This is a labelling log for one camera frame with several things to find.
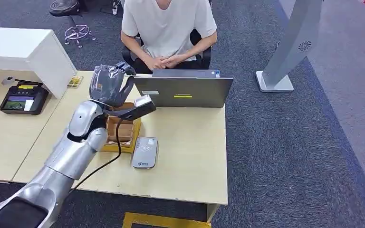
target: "light wooden desk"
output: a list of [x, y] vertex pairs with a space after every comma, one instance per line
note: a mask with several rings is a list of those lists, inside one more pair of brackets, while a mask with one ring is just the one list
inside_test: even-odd
[[[38, 80], [33, 72], [0, 70], [0, 104], [9, 86], [2, 79], [14, 76], [25, 80]], [[40, 115], [8, 115], [0, 111], [0, 181], [11, 181], [38, 138], [59, 100], [51, 97]]]
[[[92, 74], [78, 72], [84, 76], [82, 84], [66, 91], [14, 181], [28, 182], [43, 166], [78, 104], [89, 98]], [[128, 101], [139, 96], [134, 88]], [[227, 204], [225, 135], [224, 108], [159, 107], [142, 118], [140, 131], [140, 136], [158, 138], [156, 166], [147, 170], [135, 169], [131, 165], [131, 154], [123, 153], [118, 160], [86, 180], [81, 189], [206, 203], [210, 221], [219, 205]], [[99, 152], [84, 176], [116, 155]]]

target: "speaker grille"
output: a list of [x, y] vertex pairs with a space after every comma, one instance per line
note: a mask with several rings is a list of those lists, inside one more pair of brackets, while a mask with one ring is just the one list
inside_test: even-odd
[[311, 47], [311, 41], [303, 41], [301, 44], [297, 47], [299, 51], [307, 51]]

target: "gray laptop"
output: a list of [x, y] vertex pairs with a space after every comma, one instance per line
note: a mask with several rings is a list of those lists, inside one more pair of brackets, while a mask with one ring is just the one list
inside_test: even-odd
[[134, 78], [139, 93], [150, 95], [158, 107], [221, 108], [233, 82], [220, 77], [218, 70], [155, 70], [151, 76]]

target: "black chair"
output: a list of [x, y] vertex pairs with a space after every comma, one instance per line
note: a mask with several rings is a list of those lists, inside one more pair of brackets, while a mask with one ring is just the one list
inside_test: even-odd
[[[139, 34], [136, 36], [136, 38], [141, 41], [142, 46], [144, 42], [140, 39]], [[196, 29], [191, 32], [190, 40], [193, 45], [196, 45], [201, 40], [201, 36]], [[134, 65], [135, 61], [132, 60], [131, 50], [129, 50], [126, 46], [124, 46], [122, 50], [122, 57], [129, 65]], [[201, 61], [202, 69], [209, 69], [209, 64], [211, 63], [211, 47], [209, 47], [202, 53], [202, 57], [200, 55], [196, 55], [196, 58]]]
[[75, 40], [78, 48], [82, 48], [80, 39], [85, 36], [90, 36], [92, 40], [96, 40], [87, 25], [77, 25], [72, 16], [81, 16], [80, 3], [78, 0], [56, 0], [49, 7], [49, 13], [55, 17], [66, 16], [70, 23], [70, 28], [65, 31], [65, 45], [69, 44], [70, 40]]

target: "wooden box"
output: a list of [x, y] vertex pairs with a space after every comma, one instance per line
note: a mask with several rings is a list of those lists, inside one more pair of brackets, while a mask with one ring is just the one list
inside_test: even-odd
[[[114, 110], [122, 110], [126, 108], [134, 107], [133, 103], [126, 102], [123, 106], [119, 108], [114, 108]], [[118, 152], [118, 144], [115, 135], [115, 129], [119, 121], [118, 117], [109, 116], [107, 119], [107, 142], [101, 151], [106, 152]], [[134, 121], [123, 120], [118, 129], [118, 138], [121, 142], [121, 152], [133, 153], [135, 150], [136, 139], [139, 136], [139, 130], [141, 129], [141, 119], [136, 119]]]

